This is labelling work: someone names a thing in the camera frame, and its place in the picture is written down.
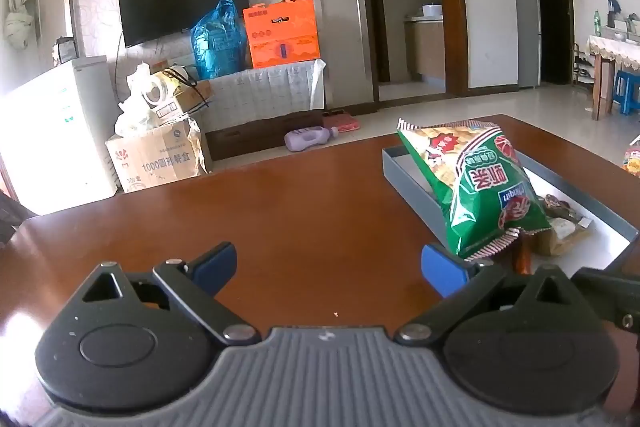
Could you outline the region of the white small refrigerator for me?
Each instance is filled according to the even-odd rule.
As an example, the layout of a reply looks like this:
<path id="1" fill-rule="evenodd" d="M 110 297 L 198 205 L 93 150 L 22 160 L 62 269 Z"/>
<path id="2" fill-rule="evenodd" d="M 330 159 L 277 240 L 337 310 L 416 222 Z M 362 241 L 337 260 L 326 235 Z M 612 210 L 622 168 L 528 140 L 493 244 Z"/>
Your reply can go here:
<path id="1" fill-rule="evenodd" d="M 104 56 L 76 58 L 1 95 L 1 157 L 37 215 L 107 199 L 118 179 L 105 142 L 119 108 Z"/>

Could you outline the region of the large cardboard box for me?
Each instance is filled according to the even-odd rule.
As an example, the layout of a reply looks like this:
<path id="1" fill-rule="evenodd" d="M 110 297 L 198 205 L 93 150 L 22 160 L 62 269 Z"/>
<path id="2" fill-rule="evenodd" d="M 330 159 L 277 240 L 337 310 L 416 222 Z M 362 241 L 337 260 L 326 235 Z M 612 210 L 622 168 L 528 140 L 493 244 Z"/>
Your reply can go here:
<path id="1" fill-rule="evenodd" d="M 208 173 L 201 130 L 190 117 L 105 145 L 125 193 Z"/>

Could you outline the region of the purple lotion bottle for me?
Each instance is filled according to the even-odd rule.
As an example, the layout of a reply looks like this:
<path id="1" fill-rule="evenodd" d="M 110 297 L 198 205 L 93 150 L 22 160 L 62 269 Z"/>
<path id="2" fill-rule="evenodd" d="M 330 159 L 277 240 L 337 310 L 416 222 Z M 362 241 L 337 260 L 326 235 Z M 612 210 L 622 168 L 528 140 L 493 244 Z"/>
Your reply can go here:
<path id="1" fill-rule="evenodd" d="M 285 147 L 293 153 L 324 145 L 338 137 L 337 127 L 309 127 L 288 132 L 284 137 Z"/>

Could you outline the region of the white crumpled plastic bag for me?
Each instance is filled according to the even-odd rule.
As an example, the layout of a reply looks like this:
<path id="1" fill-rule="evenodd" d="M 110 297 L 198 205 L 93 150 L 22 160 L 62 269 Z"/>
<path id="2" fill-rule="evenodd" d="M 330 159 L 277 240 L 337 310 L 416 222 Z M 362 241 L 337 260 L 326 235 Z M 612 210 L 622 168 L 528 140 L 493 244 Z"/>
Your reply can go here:
<path id="1" fill-rule="evenodd" d="M 160 127 L 160 118 L 154 112 L 155 105 L 149 97 L 158 87 L 157 78 L 151 74 L 149 64 L 141 63 L 127 77 L 130 95 L 118 106 L 122 112 L 115 122 L 115 134 L 128 138 Z"/>

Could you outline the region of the orange snack bar wrapper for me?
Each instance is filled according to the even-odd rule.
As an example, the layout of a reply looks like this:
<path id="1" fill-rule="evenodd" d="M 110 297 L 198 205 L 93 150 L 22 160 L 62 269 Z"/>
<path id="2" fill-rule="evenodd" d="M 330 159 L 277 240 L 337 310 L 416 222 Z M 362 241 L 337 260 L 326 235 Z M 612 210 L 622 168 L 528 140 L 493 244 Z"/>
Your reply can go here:
<path id="1" fill-rule="evenodd" d="M 532 273 L 532 239 L 526 234 L 518 236 L 512 256 L 512 268 L 518 274 Z"/>

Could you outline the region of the tv cabinet with white cloth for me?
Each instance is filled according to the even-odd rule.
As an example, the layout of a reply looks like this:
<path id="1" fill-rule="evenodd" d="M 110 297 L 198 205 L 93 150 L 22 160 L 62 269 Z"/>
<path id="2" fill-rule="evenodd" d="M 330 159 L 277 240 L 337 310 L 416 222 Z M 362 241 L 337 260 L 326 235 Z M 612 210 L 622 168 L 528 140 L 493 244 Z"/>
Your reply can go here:
<path id="1" fill-rule="evenodd" d="M 195 113 L 210 157 L 227 159 L 284 144 L 286 132 L 319 126 L 326 109 L 321 60 L 247 69 L 201 81 L 212 97 Z"/>

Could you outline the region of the grey shallow tray box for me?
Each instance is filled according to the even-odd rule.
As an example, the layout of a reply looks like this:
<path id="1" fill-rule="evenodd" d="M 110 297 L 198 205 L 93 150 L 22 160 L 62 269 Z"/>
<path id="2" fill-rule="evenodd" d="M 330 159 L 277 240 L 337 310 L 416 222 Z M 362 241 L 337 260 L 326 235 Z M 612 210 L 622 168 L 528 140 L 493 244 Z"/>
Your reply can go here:
<path id="1" fill-rule="evenodd" d="M 537 195 L 552 195 L 567 202 L 579 216 L 590 221 L 585 235 L 567 253 L 560 257 L 535 255 L 532 267 L 538 268 L 541 263 L 554 262 L 567 275 L 574 274 L 580 268 L 608 271 L 623 269 L 634 247 L 639 245 L 639 229 L 535 159 L 525 154 L 518 155 L 518 159 Z M 430 229 L 435 241 L 446 246 L 442 210 L 406 148 L 398 145 L 382 150 L 382 167 L 387 182 Z"/>

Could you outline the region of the dark chocolate candy wrapper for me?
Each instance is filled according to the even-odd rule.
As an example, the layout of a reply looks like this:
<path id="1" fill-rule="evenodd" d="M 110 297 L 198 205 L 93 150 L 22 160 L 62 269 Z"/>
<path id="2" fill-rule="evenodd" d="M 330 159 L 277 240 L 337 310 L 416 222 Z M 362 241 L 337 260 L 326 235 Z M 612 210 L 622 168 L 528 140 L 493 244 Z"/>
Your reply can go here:
<path id="1" fill-rule="evenodd" d="M 539 202 L 542 208 L 544 208 L 544 213 L 549 218 L 561 218 L 574 223 L 582 220 L 582 215 L 570 207 L 570 204 L 566 200 L 558 199 L 552 194 L 541 197 Z"/>

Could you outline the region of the small cardboard box with tape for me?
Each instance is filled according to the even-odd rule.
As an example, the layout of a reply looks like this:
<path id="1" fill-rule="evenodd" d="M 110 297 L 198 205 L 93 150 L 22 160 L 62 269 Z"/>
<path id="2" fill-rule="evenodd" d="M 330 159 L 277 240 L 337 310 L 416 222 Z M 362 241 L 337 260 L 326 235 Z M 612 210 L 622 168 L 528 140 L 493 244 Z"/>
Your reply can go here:
<path id="1" fill-rule="evenodd" d="M 174 65 L 154 72 L 144 96 L 158 122 L 167 124 L 207 106 L 213 88 L 209 81 L 196 80 L 183 66 Z"/>

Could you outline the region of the blue plastic bag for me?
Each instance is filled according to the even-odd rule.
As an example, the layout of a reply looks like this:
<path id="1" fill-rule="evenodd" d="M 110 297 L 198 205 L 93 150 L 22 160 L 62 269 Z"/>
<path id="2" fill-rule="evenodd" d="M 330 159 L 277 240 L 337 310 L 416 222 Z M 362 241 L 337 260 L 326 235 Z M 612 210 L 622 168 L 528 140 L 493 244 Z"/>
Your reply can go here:
<path id="1" fill-rule="evenodd" d="M 191 29 L 191 46 L 198 77 L 209 80 L 247 68 L 247 36 L 232 0 L 220 0 Z"/>

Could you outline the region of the blue plastic stool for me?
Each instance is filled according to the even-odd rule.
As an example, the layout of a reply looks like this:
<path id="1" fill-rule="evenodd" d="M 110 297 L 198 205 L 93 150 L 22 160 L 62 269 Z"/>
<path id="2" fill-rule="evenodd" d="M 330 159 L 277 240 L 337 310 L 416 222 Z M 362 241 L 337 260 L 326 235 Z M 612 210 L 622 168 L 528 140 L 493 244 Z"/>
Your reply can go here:
<path id="1" fill-rule="evenodd" d="M 620 106 L 620 113 L 628 116 L 640 109 L 640 76 L 619 70 L 613 83 L 613 101 Z"/>

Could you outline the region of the clear wrapped biscuit packet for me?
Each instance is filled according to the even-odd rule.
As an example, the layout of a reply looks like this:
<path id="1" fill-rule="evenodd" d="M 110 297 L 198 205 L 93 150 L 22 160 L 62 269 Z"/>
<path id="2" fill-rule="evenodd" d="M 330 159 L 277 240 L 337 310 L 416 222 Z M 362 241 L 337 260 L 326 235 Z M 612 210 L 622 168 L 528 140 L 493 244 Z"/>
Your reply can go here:
<path id="1" fill-rule="evenodd" d="M 551 228 L 534 236 L 534 253 L 546 257 L 560 257 L 591 235 L 592 220 L 583 217 L 578 222 L 552 218 Z"/>

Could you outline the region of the silver tall refrigerator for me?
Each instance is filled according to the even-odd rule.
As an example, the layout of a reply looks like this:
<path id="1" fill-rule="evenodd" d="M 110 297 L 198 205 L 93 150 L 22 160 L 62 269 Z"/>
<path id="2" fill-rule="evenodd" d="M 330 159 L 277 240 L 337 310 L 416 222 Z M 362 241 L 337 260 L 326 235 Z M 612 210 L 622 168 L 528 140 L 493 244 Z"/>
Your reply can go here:
<path id="1" fill-rule="evenodd" d="M 539 0 L 515 0 L 518 22 L 518 87 L 540 85 Z"/>

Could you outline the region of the side table with lace cloth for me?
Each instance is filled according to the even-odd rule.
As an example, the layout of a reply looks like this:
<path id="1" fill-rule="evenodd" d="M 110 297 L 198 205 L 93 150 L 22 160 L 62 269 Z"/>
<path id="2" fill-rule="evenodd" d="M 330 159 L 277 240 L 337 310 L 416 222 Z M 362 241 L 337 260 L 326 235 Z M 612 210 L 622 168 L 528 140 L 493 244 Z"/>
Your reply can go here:
<path id="1" fill-rule="evenodd" d="M 591 35 L 586 52 L 594 56 L 591 118 L 598 121 L 602 109 L 609 114 L 613 107 L 615 66 L 622 66 L 623 72 L 639 74 L 639 43 Z"/>

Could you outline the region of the pink flat scale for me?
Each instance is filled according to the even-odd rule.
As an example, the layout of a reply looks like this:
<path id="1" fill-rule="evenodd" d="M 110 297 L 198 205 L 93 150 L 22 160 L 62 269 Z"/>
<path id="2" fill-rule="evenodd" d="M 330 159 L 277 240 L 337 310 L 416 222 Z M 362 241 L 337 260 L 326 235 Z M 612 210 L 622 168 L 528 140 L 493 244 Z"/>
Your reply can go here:
<path id="1" fill-rule="evenodd" d="M 336 128 L 339 134 L 360 129 L 359 121 L 344 109 L 327 110 L 322 114 L 322 124 L 326 128 Z"/>

